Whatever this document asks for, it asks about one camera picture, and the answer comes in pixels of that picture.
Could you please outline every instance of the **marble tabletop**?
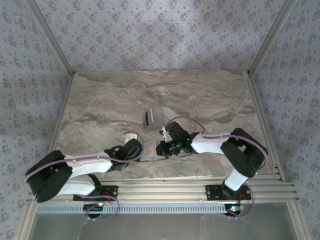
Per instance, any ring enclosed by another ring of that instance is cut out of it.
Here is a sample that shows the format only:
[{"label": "marble tabletop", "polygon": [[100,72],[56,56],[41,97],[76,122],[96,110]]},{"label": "marble tabletop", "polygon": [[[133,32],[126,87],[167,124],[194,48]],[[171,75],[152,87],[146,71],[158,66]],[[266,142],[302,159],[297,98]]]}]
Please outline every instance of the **marble tabletop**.
[{"label": "marble tabletop", "polygon": [[[206,134],[242,128],[265,146],[247,80],[246,71],[226,69],[76,73],[56,148],[67,155],[99,153],[123,145],[123,133],[129,130],[139,132],[146,141],[160,141],[159,129],[144,130],[142,124],[146,109],[159,105],[166,121],[187,115],[201,122]],[[201,130],[188,120],[177,122],[189,133]],[[225,176],[231,169],[225,156],[202,153],[133,162],[122,171],[98,176],[105,180]]]}]

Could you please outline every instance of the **patterned wallpaper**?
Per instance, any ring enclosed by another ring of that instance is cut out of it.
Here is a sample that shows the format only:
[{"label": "patterned wallpaper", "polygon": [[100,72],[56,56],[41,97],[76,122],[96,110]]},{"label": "patterned wallpaper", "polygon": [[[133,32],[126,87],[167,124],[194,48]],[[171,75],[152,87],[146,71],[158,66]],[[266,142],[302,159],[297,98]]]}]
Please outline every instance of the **patterned wallpaper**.
[{"label": "patterned wallpaper", "polygon": [[73,70],[248,69],[283,0],[38,0]]},{"label": "patterned wallpaper", "polygon": [[283,169],[320,239],[320,2],[294,7],[255,77]]},{"label": "patterned wallpaper", "polygon": [[69,78],[22,0],[0,1],[0,239],[19,230],[24,173],[46,155]]}]

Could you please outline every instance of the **gray marble surface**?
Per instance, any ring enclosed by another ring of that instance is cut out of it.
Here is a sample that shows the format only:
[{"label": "gray marble surface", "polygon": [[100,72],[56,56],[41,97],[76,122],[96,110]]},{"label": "gray marble surface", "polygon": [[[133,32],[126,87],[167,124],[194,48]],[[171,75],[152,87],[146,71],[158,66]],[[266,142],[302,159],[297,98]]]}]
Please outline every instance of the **gray marble surface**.
[{"label": "gray marble surface", "polygon": [[[57,149],[87,155],[123,145],[123,133],[138,131],[144,139],[161,140],[158,130],[143,130],[148,107],[163,107],[165,120],[179,115],[196,118],[207,134],[243,128],[263,145],[261,126],[247,86],[247,73],[224,69],[86,72],[75,74]],[[189,131],[201,129],[188,120]],[[133,162],[122,171],[100,174],[102,179],[186,176],[225,176],[232,166],[223,155],[193,154],[167,160]]]}]

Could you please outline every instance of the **wall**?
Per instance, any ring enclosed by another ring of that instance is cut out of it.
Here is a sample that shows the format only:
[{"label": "wall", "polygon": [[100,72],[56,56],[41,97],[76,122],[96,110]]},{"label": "wall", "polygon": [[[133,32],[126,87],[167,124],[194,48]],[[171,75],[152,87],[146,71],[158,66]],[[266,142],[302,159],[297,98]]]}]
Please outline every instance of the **wall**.
[{"label": "wall", "polygon": [[248,69],[283,0],[38,0],[73,70]]},{"label": "wall", "polygon": [[320,2],[298,1],[255,79],[282,167],[320,239]]},{"label": "wall", "polygon": [[0,239],[13,239],[69,77],[22,0],[0,1]]}]

